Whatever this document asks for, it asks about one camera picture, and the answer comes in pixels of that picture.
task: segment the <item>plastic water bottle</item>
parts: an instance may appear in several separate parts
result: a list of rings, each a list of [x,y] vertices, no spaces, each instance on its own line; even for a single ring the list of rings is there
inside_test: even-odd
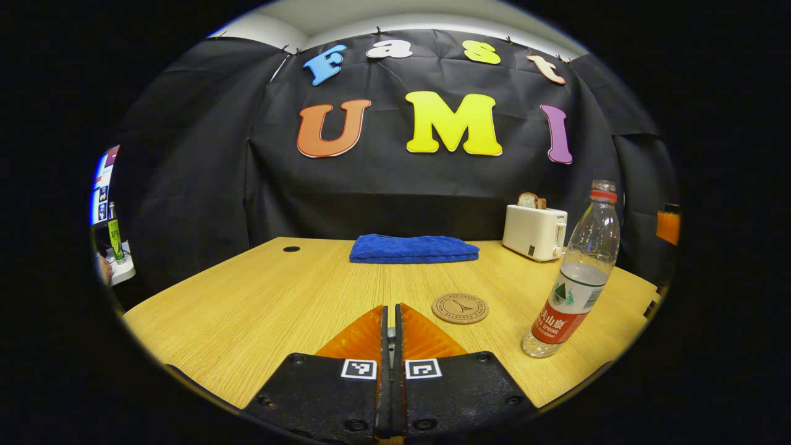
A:
[[[548,357],[588,316],[615,267],[621,241],[615,184],[593,181],[591,204],[574,227],[552,291],[522,340],[531,357]]]

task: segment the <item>water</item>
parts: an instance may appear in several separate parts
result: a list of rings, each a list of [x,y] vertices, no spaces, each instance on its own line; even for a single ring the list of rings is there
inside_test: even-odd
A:
[[[563,276],[566,276],[566,278],[587,284],[588,286],[603,286],[607,283],[608,278],[608,274],[599,270],[598,268],[577,262],[564,261],[560,267],[560,272]],[[585,289],[584,286],[579,286],[581,290]],[[551,356],[558,349],[560,349],[561,346],[563,346],[563,343],[544,343],[543,341],[537,339],[536,336],[533,335],[532,325],[528,331],[528,334],[524,336],[524,339],[522,340],[522,350],[524,353],[539,359]]]

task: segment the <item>blue letter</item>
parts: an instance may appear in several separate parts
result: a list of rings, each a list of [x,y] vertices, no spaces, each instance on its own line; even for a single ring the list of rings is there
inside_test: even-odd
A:
[[[343,56],[338,51],[345,49],[346,45],[335,45],[302,65],[303,68],[308,67],[313,72],[313,86],[319,85],[341,71],[341,67],[333,67],[332,64],[343,61]]]

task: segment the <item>red label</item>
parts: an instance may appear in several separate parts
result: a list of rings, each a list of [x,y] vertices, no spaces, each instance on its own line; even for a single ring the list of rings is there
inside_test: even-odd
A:
[[[547,301],[533,323],[533,335],[544,343],[563,343],[571,337],[588,314],[590,311],[584,314],[564,314],[553,309]]]

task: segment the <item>black fabric backdrop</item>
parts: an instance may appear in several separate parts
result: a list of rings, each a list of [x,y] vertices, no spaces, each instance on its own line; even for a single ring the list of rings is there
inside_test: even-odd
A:
[[[369,59],[365,52],[381,40],[407,40],[414,54]],[[501,62],[470,60],[464,40],[492,45]],[[304,63],[336,44],[347,46],[341,71],[312,86]],[[566,84],[546,79],[526,59],[534,54],[553,63]],[[672,252],[655,235],[656,210],[676,202],[666,148],[639,103],[592,56],[569,64],[492,37],[437,30],[355,36],[286,56],[250,40],[205,40],[129,111],[110,197],[149,291],[278,236],[501,239],[505,206],[527,191],[568,211],[568,242],[594,179],[619,190],[619,266],[654,283],[665,274]],[[405,96],[422,90],[438,93],[453,111],[470,93],[495,99],[502,155],[466,153],[466,136],[451,153],[436,130],[437,152],[408,152],[414,108]],[[331,158],[298,151],[302,109],[332,105],[322,137],[335,139],[345,119],[340,105],[355,99],[372,104],[351,150]],[[570,165],[547,157],[541,104],[566,113]]]

